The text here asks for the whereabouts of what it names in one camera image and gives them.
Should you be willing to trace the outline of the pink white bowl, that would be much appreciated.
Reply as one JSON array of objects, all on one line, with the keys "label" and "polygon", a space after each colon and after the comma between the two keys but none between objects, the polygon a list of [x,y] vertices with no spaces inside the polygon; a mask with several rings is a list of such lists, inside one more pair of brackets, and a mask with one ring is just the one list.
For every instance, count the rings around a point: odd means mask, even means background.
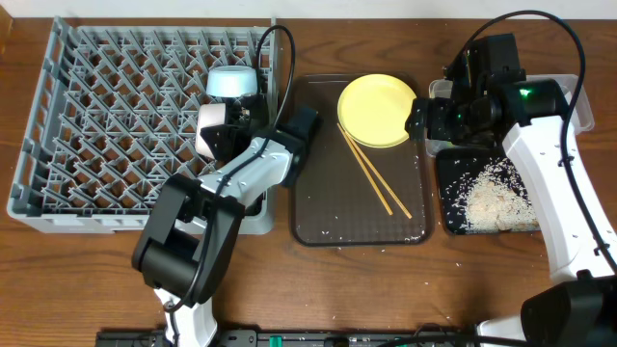
[{"label": "pink white bowl", "polygon": [[212,148],[201,135],[203,130],[211,130],[216,126],[223,125],[226,122],[225,103],[204,104],[200,107],[197,118],[197,130],[195,139],[196,152],[208,159],[214,159]]}]

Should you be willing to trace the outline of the light blue bowl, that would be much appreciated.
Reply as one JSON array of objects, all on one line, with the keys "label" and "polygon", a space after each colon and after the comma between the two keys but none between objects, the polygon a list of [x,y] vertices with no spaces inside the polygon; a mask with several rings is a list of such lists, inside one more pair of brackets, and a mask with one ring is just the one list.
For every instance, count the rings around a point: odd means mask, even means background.
[{"label": "light blue bowl", "polygon": [[246,66],[214,67],[208,72],[206,93],[215,97],[235,98],[256,94],[256,71]]}]

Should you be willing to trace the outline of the grey dishwasher rack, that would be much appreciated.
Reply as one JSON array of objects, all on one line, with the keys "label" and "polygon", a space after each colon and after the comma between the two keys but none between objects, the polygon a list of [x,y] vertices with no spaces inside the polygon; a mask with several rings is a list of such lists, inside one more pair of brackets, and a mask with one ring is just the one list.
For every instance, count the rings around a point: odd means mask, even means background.
[{"label": "grey dishwasher rack", "polygon": [[278,98],[280,34],[264,27],[52,25],[8,214],[46,233],[144,227],[163,183],[214,160],[195,149],[208,72],[260,65]]}]

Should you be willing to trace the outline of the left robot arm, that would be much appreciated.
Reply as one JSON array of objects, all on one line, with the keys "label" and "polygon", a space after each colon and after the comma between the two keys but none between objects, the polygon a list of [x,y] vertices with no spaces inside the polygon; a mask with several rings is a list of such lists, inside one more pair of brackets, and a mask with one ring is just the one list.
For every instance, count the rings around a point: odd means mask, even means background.
[{"label": "left robot arm", "polygon": [[224,278],[246,209],[268,189],[292,186],[319,126],[302,107],[260,130],[220,170],[169,177],[132,255],[132,266],[163,304],[171,346],[208,346],[218,324],[211,299]]}]

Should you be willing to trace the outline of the yellow plate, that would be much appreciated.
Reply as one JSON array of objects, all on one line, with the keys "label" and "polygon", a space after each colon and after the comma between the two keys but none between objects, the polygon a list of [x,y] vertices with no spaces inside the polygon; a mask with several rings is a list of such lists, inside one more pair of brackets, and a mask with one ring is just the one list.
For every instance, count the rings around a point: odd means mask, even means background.
[{"label": "yellow plate", "polygon": [[405,122],[416,93],[401,79],[367,74],[349,83],[337,102],[338,122],[358,143],[395,147],[408,139]]}]

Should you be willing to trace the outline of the wooden chopstick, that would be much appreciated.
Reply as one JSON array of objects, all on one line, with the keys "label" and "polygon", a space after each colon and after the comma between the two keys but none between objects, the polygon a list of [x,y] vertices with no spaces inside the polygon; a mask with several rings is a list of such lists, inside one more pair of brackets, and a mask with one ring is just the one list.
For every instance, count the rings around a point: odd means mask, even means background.
[{"label": "wooden chopstick", "polygon": [[394,202],[398,205],[398,207],[401,209],[401,211],[405,214],[405,216],[408,219],[412,219],[413,215],[412,213],[409,211],[409,209],[405,206],[405,204],[402,202],[402,200],[400,198],[398,198],[398,196],[395,194],[395,192],[393,191],[393,189],[389,186],[389,184],[387,183],[387,181],[384,179],[384,177],[381,175],[381,173],[377,170],[377,168],[372,164],[372,162],[368,159],[368,157],[364,154],[364,152],[360,149],[359,145],[352,139],[352,137],[348,134],[348,132],[346,131],[347,135],[350,137],[352,144],[354,145],[355,149],[358,151],[358,153],[360,154],[361,159],[363,160],[364,164],[367,166],[369,173],[371,174],[371,176],[373,177],[373,179],[378,180],[383,187],[386,189],[386,191],[388,192],[388,194],[390,195],[390,197],[394,200]]},{"label": "wooden chopstick", "polygon": [[359,164],[360,168],[362,169],[362,172],[363,172],[364,176],[366,177],[368,183],[370,184],[371,188],[373,189],[373,191],[376,194],[377,198],[379,199],[380,203],[384,206],[384,208],[386,209],[388,215],[392,216],[393,215],[393,211],[391,210],[391,207],[389,206],[389,204],[386,201],[385,197],[383,196],[383,194],[381,193],[380,189],[378,188],[377,183],[375,182],[375,180],[373,179],[373,177],[369,173],[367,166],[364,164],[363,160],[360,157],[360,154],[358,153],[358,151],[355,149],[354,145],[352,144],[352,141],[351,141],[350,137],[347,135],[346,131],[342,128],[342,126],[339,123],[337,123],[336,126],[337,126],[339,132],[341,133],[341,135],[343,136],[343,139],[345,140],[347,146],[351,150],[351,152],[352,152],[353,156],[355,157],[357,163]]}]

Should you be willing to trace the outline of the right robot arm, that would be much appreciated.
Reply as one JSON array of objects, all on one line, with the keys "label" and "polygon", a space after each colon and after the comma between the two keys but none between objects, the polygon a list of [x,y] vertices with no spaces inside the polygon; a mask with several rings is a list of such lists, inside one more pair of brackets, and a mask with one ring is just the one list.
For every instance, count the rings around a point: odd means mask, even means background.
[{"label": "right robot arm", "polygon": [[450,96],[415,100],[406,131],[414,141],[500,147],[523,181],[550,263],[552,287],[518,314],[480,323],[478,341],[614,345],[616,234],[577,150],[577,92],[528,79],[511,34],[470,39],[444,76]]}]

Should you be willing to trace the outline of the dark brown serving tray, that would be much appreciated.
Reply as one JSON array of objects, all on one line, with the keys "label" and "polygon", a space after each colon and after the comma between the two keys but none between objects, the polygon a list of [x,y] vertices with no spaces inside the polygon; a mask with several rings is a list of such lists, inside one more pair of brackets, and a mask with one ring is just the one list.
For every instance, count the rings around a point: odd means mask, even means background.
[{"label": "dark brown serving tray", "polygon": [[419,245],[433,232],[433,204],[422,143],[363,147],[389,189],[374,189],[337,127],[337,102],[352,74],[312,74],[294,83],[293,106],[321,122],[290,192],[290,228],[309,247]]}]

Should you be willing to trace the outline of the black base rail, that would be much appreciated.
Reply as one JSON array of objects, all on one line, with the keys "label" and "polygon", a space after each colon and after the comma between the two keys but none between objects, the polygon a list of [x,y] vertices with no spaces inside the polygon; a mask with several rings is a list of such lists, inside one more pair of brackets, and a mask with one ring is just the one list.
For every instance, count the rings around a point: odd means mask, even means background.
[{"label": "black base rail", "polygon": [[[433,329],[411,334],[343,334],[227,330],[216,333],[210,345],[221,347],[370,347],[413,336],[443,337],[447,335],[454,335],[454,332]],[[164,330],[99,332],[96,334],[94,343],[94,347],[163,346],[172,346]]]}]

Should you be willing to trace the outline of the clear plastic bin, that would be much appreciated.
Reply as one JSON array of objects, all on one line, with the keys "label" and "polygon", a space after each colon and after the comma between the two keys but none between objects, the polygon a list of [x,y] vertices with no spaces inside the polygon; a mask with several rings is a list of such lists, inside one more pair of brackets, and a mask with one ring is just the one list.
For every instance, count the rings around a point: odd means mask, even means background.
[{"label": "clear plastic bin", "polygon": [[[541,79],[555,80],[564,94],[568,102],[571,101],[574,89],[577,84],[578,77],[574,74],[531,74],[526,76],[527,81],[536,81]],[[429,85],[429,96],[449,98],[451,95],[453,82],[445,79],[434,80]],[[571,125],[574,128],[575,134],[587,132],[594,128],[595,121],[587,93],[584,88],[581,88],[579,93],[576,108],[571,118]],[[450,142],[440,140],[429,140],[425,138],[426,153],[429,157],[435,157],[441,150],[455,147]]]}]

